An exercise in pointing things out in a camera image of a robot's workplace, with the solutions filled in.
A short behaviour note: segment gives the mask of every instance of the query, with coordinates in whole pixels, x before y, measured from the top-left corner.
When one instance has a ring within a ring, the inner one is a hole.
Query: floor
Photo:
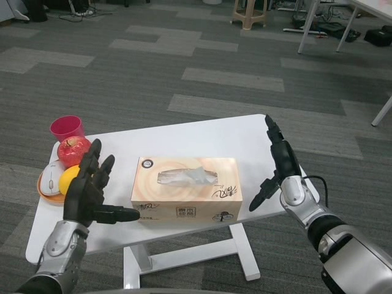
[[[134,1],[81,23],[14,22],[0,28],[0,293],[33,272],[25,260],[38,201],[36,181],[66,114],[96,134],[268,113],[308,174],[323,176],[330,208],[392,253],[392,113],[370,122],[392,92],[391,48],[283,33],[290,13],[266,28],[230,24],[232,3]],[[383,25],[356,20],[362,32]],[[322,191],[320,183],[314,182]],[[329,293],[322,264],[288,216],[245,225],[261,279],[246,282],[236,256],[142,277],[142,287],[233,293]],[[152,253],[227,238],[227,229],[149,245]],[[87,256],[75,293],[121,288],[122,251]]]

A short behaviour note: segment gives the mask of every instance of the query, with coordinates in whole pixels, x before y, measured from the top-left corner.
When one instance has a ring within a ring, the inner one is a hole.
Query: red apple
[[[73,136],[61,142],[57,149],[59,160],[66,167],[79,165],[83,155],[88,152],[91,142],[85,137]]]

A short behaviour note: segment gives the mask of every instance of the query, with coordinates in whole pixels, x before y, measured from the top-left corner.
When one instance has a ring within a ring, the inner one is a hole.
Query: red plastic cup
[[[50,131],[60,142],[71,136],[85,136],[81,119],[75,115],[67,115],[56,119],[52,122]]]

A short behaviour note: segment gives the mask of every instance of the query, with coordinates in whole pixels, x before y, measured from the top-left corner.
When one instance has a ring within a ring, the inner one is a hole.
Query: robotic hand
[[[43,246],[37,272],[17,293],[68,294],[78,280],[80,262],[86,253],[87,229],[92,221],[105,224],[135,221],[136,209],[103,205],[103,188],[115,162],[110,155],[99,168],[101,142],[92,143],[79,165],[78,176],[72,180],[64,202],[63,220],[59,221]]]
[[[281,188],[281,204],[300,223],[318,252],[322,279],[333,294],[392,293],[392,258],[315,201],[290,144],[268,115],[265,121],[276,170],[274,177],[261,185],[249,210],[255,210]]]

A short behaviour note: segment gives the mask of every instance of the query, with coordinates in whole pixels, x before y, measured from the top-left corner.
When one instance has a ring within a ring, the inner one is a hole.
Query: white computer mouse
[[[60,193],[59,180],[66,170],[60,161],[53,161],[42,172],[40,190],[45,196],[54,196]]]

